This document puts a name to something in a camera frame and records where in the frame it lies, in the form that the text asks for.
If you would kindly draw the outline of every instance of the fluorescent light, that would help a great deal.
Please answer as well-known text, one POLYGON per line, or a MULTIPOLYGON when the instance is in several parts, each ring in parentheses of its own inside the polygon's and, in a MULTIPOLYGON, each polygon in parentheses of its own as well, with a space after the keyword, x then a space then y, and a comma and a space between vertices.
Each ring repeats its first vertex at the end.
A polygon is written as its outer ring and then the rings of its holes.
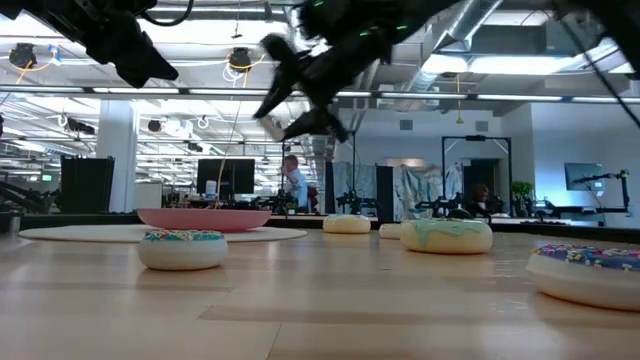
MULTIPOLYGON (((572 102, 585 104, 617 104, 618 100, 614 97, 604 96, 576 96, 571 99, 572 102)), ((640 104, 640 98, 622 98, 626 104, 640 104)))
POLYGON ((626 64, 622 64, 621 66, 618 66, 617 68, 609 71, 609 73, 611 74, 633 74, 636 71, 633 70, 633 68, 631 67, 631 64, 626 63, 626 64))
POLYGON ((469 72, 505 75, 549 75, 560 69, 566 58, 550 56, 483 56, 469 65, 469 72))
MULTIPOLYGON (((152 9, 148 10, 151 13, 156 13, 156 12, 175 12, 176 8, 173 6, 156 6, 152 9)), ((219 6, 194 6, 193 9, 191 10, 191 12, 209 12, 209 11, 215 11, 215 12, 229 12, 229 13, 264 13, 264 10, 262 8, 236 8, 235 6, 229 7, 229 8, 223 8, 223 7, 219 7, 219 6)), ((278 10, 278 9, 273 9, 272 12, 274 14, 284 14, 283 10, 278 10)))
POLYGON ((615 98, 596 97, 596 96, 591 96, 591 97, 576 96, 573 99, 571 99, 571 101, 582 102, 582 103, 598 103, 598 104, 616 104, 617 103, 617 100, 615 98))
POLYGON ((176 88, 93 88, 93 91, 101 94, 179 94, 176 88))
POLYGON ((467 60, 459 56, 432 54, 424 65, 422 71, 427 73, 442 74, 445 72, 464 73, 469 70, 467 60))
POLYGON ((428 99, 428 100, 464 100, 466 94, 448 94, 448 93, 402 93, 402 92, 383 92, 380 97, 388 99, 428 99))
POLYGON ((28 171, 28 170, 10 170, 7 173, 12 175, 40 175, 40 171, 28 171))
POLYGON ((0 92, 74 93, 74 92, 84 92, 84 90, 79 87, 66 87, 66 86, 0 86, 0 92))
POLYGON ((270 181, 268 177, 262 174, 255 174, 254 178, 260 182, 270 181))
POLYGON ((478 95, 478 100, 495 100, 495 101, 561 101, 562 96, 544 96, 544 95, 478 95))
POLYGON ((18 135, 18 136, 27 136, 27 134, 23 133, 23 132, 22 132, 22 131, 20 131, 20 130, 16 130, 16 129, 8 128, 8 127, 5 127, 5 128, 4 128, 4 132, 5 132, 6 134, 12 134, 12 135, 18 135))
POLYGON ((34 143, 30 143, 28 141, 21 141, 21 140, 16 140, 15 142, 15 146, 24 149, 24 150, 29 150, 29 151, 37 151, 37 152, 45 152, 46 149, 38 144, 34 144, 34 143))
POLYGON ((260 156, 227 156, 223 157, 220 155, 177 155, 177 154, 137 154, 136 158, 138 159, 254 159, 260 160, 262 157, 260 156))
POLYGON ((338 96, 363 98, 363 97, 370 97, 371 92, 370 91, 339 91, 338 96))
POLYGON ((247 89, 189 89, 193 95, 227 95, 227 96, 266 96, 268 90, 247 90, 247 89))

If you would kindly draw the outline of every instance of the person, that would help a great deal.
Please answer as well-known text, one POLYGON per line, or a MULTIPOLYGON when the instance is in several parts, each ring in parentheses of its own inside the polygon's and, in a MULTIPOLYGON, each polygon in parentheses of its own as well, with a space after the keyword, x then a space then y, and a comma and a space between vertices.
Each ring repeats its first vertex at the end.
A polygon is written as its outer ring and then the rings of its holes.
POLYGON ((298 212, 308 211, 307 181, 298 169, 298 158, 295 155, 287 155, 284 158, 282 174, 289 182, 288 192, 298 200, 298 212))
POLYGON ((476 185, 473 193, 473 201, 469 204, 466 210, 473 217, 485 217, 491 215, 491 210, 487 206, 487 200, 489 199, 489 188, 486 185, 476 185))

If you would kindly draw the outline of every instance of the black robotic arm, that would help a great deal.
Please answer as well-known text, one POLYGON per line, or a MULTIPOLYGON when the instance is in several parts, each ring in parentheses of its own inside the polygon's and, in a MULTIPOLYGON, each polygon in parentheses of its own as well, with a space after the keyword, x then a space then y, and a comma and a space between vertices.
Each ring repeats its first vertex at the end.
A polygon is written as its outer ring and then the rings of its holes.
MULTIPOLYGON (((330 133, 340 142, 346 141, 346 129, 327 111, 337 92, 351 84, 373 61, 391 62, 393 45, 404 41, 432 16, 460 1, 305 0, 300 5, 303 33, 309 38, 324 38, 332 47, 313 57, 308 52, 295 54, 278 35, 265 37, 262 46, 280 64, 269 94, 254 117, 276 140, 330 133), (305 93, 314 107, 288 128, 274 129, 267 115, 294 87, 305 93)), ((636 45, 640 34, 640 1, 552 0, 549 5, 560 16, 576 8, 590 10, 605 25, 607 35, 618 42, 632 67, 640 69, 640 47, 636 45)), ((626 105, 621 105, 640 126, 626 105)))
POLYGON ((30 13, 82 44, 98 63, 113 63, 123 80, 140 88, 152 77, 178 77, 136 20, 156 4, 156 0, 2 0, 0 14, 15 19, 22 11, 30 13))

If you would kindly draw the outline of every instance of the colorful sprinkles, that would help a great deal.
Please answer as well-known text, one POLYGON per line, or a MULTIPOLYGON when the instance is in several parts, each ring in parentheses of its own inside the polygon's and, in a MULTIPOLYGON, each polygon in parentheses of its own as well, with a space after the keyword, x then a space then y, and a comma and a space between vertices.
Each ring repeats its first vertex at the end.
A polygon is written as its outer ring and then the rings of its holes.
POLYGON ((166 230, 157 229, 147 231, 146 241, 215 241, 224 240, 224 236, 217 231, 205 230, 166 230))
POLYGON ((640 250, 600 249, 581 245, 548 244, 533 251, 534 254, 564 261, 593 266, 597 269, 609 268, 624 272, 640 272, 640 250))

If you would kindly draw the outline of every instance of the donut toy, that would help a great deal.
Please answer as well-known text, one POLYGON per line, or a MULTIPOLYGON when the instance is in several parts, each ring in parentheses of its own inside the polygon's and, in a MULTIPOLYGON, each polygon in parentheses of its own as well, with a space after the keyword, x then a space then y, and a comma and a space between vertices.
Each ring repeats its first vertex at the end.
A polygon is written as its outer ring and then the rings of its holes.
POLYGON ((493 246, 489 225, 475 220, 409 220, 400 242, 409 250, 435 254, 483 254, 493 246))
POLYGON ((220 265, 229 248, 216 231, 153 230, 138 244, 140 261, 156 270, 200 270, 220 265))
POLYGON ((529 257, 538 290, 584 305, 640 311, 640 250, 545 245, 529 257))
POLYGON ((330 234, 366 234, 371 231, 371 221, 362 215, 329 215, 322 228, 330 234))
POLYGON ((382 224, 378 233, 383 239, 400 240, 400 229, 402 224, 382 224))

